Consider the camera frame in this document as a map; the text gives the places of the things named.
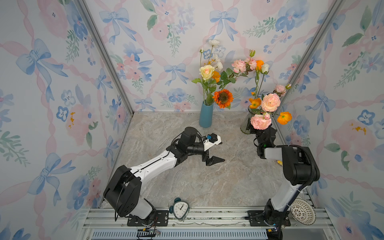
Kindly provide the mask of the teal ceramic vase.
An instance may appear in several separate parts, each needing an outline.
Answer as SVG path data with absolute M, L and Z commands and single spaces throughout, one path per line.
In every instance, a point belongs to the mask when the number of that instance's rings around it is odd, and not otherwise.
M 213 105 L 207 105 L 206 102 L 203 101 L 199 119 L 199 125 L 202 128 L 211 127 L 213 121 L 213 110 Z

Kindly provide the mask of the orange sunflower stem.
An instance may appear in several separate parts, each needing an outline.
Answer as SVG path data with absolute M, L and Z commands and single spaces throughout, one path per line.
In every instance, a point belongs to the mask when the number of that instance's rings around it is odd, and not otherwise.
M 213 100 L 220 109 L 230 109 L 234 100 L 233 94 L 226 89 L 214 92 Z

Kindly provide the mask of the white flower stem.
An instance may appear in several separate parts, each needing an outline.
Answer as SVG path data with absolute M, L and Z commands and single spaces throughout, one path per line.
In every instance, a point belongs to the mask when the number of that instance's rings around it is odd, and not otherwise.
M 205 64 L 203 64 L 203 56 L 205 54 L 205 51 L 203 49 L 200 50 L 200 53 L 201 53 L 201 60 L 200 60 L 201 67 L 203 67 L 205 65 L 211 65 L 212 64 L 212 60 L 215 58 L 215 56 L 217 56 L 219 58 L 219 56 L 217 54 L 213 53 L 213 50 L 219 46 L 220 42 L 217 41 L 217 40 L 209 40 L 208 43 L 211 46 L 211 50 L 209 51 L 208 61 Z

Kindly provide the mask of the orange poppy flower stem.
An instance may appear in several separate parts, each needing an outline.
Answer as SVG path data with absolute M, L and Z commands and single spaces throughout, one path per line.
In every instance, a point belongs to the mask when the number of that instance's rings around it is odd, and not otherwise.
M 213 94 L 217 89 L 217 83 L 221 80 L 221 70 L 223 69 L 223 64 L 217 56 L 212 60 L 212 67 L 214 68 L 211 79 L 209 80 L 208 96 L 207 103 L 208 105 L 213 104 Z

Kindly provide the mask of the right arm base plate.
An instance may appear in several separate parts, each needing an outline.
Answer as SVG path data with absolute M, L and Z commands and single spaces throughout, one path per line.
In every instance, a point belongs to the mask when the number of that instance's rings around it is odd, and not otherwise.
M 250 222 L 251 227 L 272 227 L 279 226 L 290 227 L 291 222 L 288 213 L 278 212 L 272 210 L 271 212 L 265 211 L 247 211 L 245 220 Z

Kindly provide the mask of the clear glass vase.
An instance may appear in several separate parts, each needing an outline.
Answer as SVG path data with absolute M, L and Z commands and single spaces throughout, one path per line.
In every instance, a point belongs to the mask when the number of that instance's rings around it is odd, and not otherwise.
M 244 133 L 246 135 L 256 133 L 255 128 L 251 124 L 251 118 L 254 116 L 255 116 L 255 112 L 250 108 L 250 106 L 248 106 L 248 114 L 240 126 L 242 133 Z

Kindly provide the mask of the cream yellow rose stem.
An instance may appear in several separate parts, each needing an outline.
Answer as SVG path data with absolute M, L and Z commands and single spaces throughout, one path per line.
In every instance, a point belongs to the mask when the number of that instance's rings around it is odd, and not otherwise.
M 200 67 L 200 78 L 192 80 L 194 84 L 201 84 L 203 88 L 203 103 L 211 106 L 214 102 L 213 95 L 217 89 L 217 82 L 214 79 L 215 68 L 211 65 Z

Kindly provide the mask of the orange ranunculus flower bunch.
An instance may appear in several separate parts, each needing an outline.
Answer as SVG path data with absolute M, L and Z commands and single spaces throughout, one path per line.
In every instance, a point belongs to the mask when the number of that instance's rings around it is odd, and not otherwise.
M 277 113 L 277 110 L 275 112 L 272 112 L 272 113 L 269 113 L 269 112 L 264 112 L 262 110 L 262 107 L 261 107 L 261 102 L 262 102 L 263 99 L 261 98 L 250 98 L 249 101 L 250 101 L 250 108 L 255 112 L 255 115 L 259 115 L 259 114 L 264 114 L 264 113 L 268 113 L 270 114 L 271 116 L 271 119 L 272 117 L 275 117 L 277 116 L 277 122 L 281 125 L 286 125 L 288 122 L 290 122 L 292 120 L 292 115 L 291 113 L 289 112 L 281 112 L 281 113 Z

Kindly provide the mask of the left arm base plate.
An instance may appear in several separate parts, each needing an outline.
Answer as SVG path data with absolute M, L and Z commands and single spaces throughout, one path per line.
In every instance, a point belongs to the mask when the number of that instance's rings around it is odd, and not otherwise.
M 168 210 L 154 210 L 145 219 L 129 215 L 128 227 L 167 227 L 169 222 Z

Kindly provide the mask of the pink carnation flower stem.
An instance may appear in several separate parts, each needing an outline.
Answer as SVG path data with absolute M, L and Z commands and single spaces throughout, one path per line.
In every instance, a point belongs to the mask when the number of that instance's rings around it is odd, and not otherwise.
M 223 70 L 220 75 L 220 80 L 217 83 L 220 90 L 226 88 L 228 84 L 234 84 L 239 77 L 247 77 L 249 74 L 259 71 L 257 60 L 254 59 L 255 50 L 249 51 L 249 56 L 245 60 L 235 60 L 231 68 Z

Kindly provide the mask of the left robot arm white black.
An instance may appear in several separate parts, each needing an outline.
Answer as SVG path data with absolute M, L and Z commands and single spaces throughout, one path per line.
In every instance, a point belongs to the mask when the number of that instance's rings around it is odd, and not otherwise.
M 133 216 L 144 226 L 156 219 L 156 208 L 141 197 L 141 188 L 163 172 L 177 167 L 189 156 L 201 156 L 206 166 L 224 162 L 210 156 L 209 149 L 222 144 L 215 133 L 202 136 L 194 127 L 186 127 L 160 155 L 134 167 L 118 167 L 110 179 L 103 198 L 115 211 L 116 217 Z

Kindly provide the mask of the orange rose bud stem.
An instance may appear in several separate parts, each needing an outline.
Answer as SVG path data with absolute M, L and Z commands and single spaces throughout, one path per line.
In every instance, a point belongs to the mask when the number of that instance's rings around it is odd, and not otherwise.
M 264 72 L 263 72 L 263 65 L 264 62 L 262 60 L 257 60 L 256 61 L 256 68 L 255 68 L 255 92 L 253 94 L 254 98 L 256 99 L 259 94 L 259 84 L 260 84 L 260 76 L 264 77 Z

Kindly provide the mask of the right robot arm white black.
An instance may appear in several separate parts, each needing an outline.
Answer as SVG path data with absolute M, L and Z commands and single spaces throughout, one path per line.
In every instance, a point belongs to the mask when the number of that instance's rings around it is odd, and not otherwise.
M 308 147 L 299 145 L 275 145 L 277 130 L 268 127 L 254 130 L 259 158 L 281 161 L 285 179 L 278 192 L 268 200 L 262 213 L 249 213 L 250 221 L 263 222 L 269 226 L 280 226 L 298 195 L 320 178 L 320 170 Z

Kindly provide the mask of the pink rose flower stem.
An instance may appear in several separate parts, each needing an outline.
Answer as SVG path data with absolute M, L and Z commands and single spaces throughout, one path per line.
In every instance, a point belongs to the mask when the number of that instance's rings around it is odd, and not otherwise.
M 281 98 L 286 95 L 291 87 L 291 84 L 286 86 L 276 85 L 273 92 L 263 98 L 261 102 L 262 110 L 269 113 L 275 112 L 281 105 Z

